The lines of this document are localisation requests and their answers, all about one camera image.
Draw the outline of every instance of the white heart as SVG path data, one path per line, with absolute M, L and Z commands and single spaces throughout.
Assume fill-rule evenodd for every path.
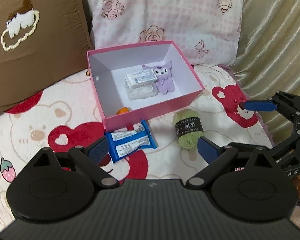
M 225 98 L 226 96 L 225 96 L 225 94 L 224 94 L 223 92 L 220 91 L 220 92 L 218 93 L 218 97 L 219 97 L 219 98 Z
M 68 137 L 66 134 L 62 133 L 60 136 L 55 140 L 56 144 L 58 145 L 67 145 L 68 144 Z

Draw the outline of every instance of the stuffed animal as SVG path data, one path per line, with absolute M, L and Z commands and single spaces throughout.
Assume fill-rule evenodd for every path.
M 172 68 L 171 61 L 169 61 L 168 63 L 162 66 L 149 67 L 146 65 L 142 65 L 142 68 L 154 70 L 154 73 L 158 78 L 155 84 L 161 94 L 165 95 L 168 92 L 174 91 L 174 83 L 171 74 L 171 68 Z

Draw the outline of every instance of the green yarn ball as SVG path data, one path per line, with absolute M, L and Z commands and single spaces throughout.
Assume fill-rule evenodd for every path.
M 198 112 L 192 109 L 184 109 L 174 114 L 172 123 L 175 126 L 177 122 L 191 117 L 199 118 Z M 194 150 L 201 136 L 204 136 L 202 131 L 190 132 L 182 135 L 178 139 L 179 145 L 184 149 Z

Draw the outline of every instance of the blue snack package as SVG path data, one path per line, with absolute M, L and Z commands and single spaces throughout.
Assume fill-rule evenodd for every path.
M 113 163 L 116 163 L 139 149 L 157 148 L 145 120 L 142 120 L 137 130 L 112 133 L 105 132 L 105 136 L 109 142 L 109 154 Z

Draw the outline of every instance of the storage box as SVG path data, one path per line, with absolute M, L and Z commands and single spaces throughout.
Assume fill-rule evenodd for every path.
M 188 106 L 204 89 L 173 41 L 129 44 L 87 52 L 90 80 L 106 131 L 114 131 Z M 130 101 L 125 76 L 172 61 L 174 92 Z M 122 107 L 130 112 L 115 115 Z

